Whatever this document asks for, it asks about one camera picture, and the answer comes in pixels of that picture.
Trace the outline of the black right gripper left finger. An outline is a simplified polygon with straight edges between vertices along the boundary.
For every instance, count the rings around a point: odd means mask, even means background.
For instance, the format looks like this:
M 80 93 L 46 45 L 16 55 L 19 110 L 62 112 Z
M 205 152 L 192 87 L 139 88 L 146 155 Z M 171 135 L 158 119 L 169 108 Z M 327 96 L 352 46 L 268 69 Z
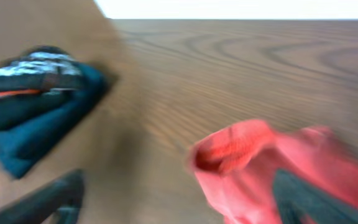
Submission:
M 73 170 L 0 209 L 0 224 L 38 224 L 51 215 L 76 224 L 85 195 L 85 174 Z

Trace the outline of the navy folded t-shirt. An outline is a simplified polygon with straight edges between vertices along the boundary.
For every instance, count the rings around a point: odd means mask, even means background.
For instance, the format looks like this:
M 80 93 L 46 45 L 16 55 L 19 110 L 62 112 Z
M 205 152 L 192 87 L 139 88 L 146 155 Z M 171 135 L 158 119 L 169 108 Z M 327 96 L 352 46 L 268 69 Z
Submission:
M 84 90 L 57 109 L 0 131 L 0 164 L 11 177 L 25 176 L 106 94 L 108 83 L 102 72 L 85 63 L 77 67 L 85 75 Z

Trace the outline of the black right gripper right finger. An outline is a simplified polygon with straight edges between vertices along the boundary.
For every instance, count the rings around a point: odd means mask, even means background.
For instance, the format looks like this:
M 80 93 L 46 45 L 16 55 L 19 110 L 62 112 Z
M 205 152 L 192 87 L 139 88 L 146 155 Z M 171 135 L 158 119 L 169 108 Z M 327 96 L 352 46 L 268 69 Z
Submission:
M 286 170 L 276 171 L 273 196 L 282 223 L 358 224 L 358 209 Z

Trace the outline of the black printed folded t-shirt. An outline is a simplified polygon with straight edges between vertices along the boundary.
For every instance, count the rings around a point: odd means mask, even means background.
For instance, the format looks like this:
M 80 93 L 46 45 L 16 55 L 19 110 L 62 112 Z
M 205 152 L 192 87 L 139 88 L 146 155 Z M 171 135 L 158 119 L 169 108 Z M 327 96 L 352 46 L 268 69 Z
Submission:
M 38 46 L 0 65 L 0 131 L 70 101 L 86 87 L 78 62 L 54 46 Z

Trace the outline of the red soccer t-shirt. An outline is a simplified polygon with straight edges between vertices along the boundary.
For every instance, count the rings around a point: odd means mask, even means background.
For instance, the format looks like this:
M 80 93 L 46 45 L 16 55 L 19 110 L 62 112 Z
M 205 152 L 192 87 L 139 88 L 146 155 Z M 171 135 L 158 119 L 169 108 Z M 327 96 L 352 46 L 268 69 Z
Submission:
M 281 133 L 261 119 L 241 121 L 197 142 L 190 164 L 228 224 L 280 222 L 272 192 L 279 169 L 358 208 L 358 162 L 325 126 Z

